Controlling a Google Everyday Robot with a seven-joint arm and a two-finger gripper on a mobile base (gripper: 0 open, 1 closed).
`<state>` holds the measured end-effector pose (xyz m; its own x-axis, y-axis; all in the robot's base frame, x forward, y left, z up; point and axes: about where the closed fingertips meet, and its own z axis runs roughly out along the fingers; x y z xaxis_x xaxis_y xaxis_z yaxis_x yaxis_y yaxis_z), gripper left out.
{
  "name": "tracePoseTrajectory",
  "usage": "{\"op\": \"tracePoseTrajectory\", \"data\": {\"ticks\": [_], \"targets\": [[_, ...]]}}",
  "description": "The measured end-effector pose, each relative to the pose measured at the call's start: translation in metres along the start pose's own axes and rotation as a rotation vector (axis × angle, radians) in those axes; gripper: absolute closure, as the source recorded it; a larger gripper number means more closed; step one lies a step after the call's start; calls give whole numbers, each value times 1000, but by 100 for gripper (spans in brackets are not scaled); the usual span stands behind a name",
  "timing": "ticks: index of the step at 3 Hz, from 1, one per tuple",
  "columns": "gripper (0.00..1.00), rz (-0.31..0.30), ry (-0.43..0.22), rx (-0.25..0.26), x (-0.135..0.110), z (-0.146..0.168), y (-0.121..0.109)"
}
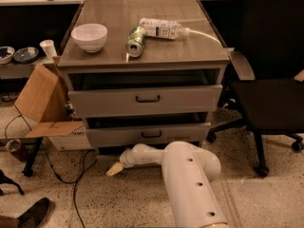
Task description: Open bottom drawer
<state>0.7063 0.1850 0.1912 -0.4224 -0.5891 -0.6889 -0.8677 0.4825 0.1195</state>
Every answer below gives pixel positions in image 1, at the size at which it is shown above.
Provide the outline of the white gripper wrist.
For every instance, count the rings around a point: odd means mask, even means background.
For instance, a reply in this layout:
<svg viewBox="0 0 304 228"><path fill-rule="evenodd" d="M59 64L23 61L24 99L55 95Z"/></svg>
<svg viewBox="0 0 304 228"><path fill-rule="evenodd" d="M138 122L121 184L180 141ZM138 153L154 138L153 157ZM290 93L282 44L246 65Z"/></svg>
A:
<svg viewBox="0 0 304 228"><path fill-rule="evenodd" d="M124 168L133 167L136 164L133 152L127 148L120 156L120 162L115 162L107 171L106 175L112 177L124 170Z"/></svg>

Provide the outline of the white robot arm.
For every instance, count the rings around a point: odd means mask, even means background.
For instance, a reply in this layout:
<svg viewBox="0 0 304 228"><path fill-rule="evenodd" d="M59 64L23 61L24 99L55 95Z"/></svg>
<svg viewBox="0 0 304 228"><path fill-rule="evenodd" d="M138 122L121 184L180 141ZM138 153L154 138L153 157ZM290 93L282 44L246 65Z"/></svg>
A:
<svg viewBox="0 0 304 228"><path fill-rule="evenodd" d="M210 186L221 171L214 153L189 142L171 142L164 149L138 143L126 149L106 174L111 177L150 163L161 166L177 228L230 228Z"/></svg>

